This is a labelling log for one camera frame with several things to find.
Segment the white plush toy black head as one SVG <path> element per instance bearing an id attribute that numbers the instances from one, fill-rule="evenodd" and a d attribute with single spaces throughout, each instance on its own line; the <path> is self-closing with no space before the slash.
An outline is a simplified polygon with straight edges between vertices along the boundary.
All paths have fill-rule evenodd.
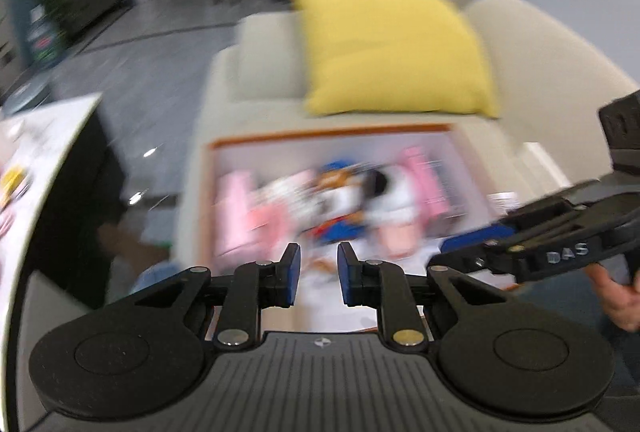
<path id="1" fill-rule="evenodd" d="M 363 217 L 371 227 L 420 222 L 418 194 L 403 166 L 372 168 L 363 174 Z"/>

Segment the white curved box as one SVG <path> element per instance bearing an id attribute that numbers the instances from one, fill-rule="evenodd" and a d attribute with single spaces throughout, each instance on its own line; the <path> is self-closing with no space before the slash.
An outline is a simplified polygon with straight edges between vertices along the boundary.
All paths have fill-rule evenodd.
<path id="1" fill-rule="evenodd" d="M 558 164 L 538 142 L 525 142 L 520 150 L 528 174 L 544 192 L 556 192 L 573 185 Z"/>

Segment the blue jeans leg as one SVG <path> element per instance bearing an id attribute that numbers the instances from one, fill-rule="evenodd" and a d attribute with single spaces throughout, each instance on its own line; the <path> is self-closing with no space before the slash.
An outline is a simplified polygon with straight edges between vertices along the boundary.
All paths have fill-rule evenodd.
<path id="1" fill-rule="evenodd" d="M 623 258 L 594 264 L 603 266 L 611 278 L 621 285 L 630 285 L 636 276 L 628 275 L 627 264 Z M 514 294 L 525 302 L 596 330 L 608 340 L 614 350 L 616 386 L 638 388 L 639 330 L 627 332 L 610 321 L 592 288 L 585 268 L 541 282 L 530 282 L 517 288 Z"/>

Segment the orange storage box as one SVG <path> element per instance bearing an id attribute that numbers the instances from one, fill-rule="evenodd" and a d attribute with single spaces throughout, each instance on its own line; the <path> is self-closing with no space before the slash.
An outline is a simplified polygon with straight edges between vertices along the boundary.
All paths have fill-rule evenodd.
<path id="1" fill-rule="evenodd" d="M 341 242 L 361 259 L 422 274 L 444 239 L 495 221 L 519 202 L 448 124 L 226 137 L 203 152 L 196 260 L 221 275 L 250 261 L 277 261 L 295 242 L 302 250 L 295 305 L 266 311 L 265 325 L 367 330 L 374 311 L 342 301 Z"/>

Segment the beige sofa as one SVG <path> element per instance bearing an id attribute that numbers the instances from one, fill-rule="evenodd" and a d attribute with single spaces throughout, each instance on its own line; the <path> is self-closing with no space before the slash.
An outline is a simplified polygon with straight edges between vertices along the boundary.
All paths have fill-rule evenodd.
<path id="1" fill-rule="evenodd" d="M 475 0 L 461 12 L 491 85 L 474 93 L 427 69 L 417 48 L 350 62 L 318 84 L 294 13 L 242 19 L 235 42 L 209 66 L 184 169 L 175 254 L 186 265 L 203 251 L 205 147 L 226 136 L 284 131 L 450 123 L 492 186 L 529 200 L 544 184 L 524 161 L 538 143 L 578 182 L 608 170 L 599 109 L 638 83 L 562 22 L 523 0 Z"/>

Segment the brown bear plush toy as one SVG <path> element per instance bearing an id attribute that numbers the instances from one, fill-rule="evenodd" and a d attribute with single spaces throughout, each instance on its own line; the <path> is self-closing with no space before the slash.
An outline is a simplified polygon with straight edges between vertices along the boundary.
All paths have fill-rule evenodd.
<path id="1" fill-rule="evenodd" d="M 356 163 L 334 161 L 321 168 L 303 196 L 302 231 L 315 244 L 360 237 L 363 217 L 363 170 Z"/>

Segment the white topped side table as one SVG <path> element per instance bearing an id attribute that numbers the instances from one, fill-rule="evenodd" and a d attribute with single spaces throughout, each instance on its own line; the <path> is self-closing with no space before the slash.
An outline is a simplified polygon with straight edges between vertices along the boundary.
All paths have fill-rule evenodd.
<path id="1" fill-rule="evenodd" d="M 26 173 L 1 231 L 1 427 L 29 429 L 46 412 L 28 374 L 35 344 L 106 301 L 111 261 L 96 231 L 124 213 L 125 170 L 100 116 L 100 94 L 18 114 L 9 166 Z"/>

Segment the yellow cushion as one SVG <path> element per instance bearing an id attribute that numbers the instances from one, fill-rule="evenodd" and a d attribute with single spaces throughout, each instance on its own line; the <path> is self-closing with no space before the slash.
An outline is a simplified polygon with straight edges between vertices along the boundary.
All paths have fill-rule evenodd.
<path id="1" fill-rule="evenodd" d="M 499 117 L 485 45 L 449 0 L 292 0 L 315 116 L 446 112 Z"/>

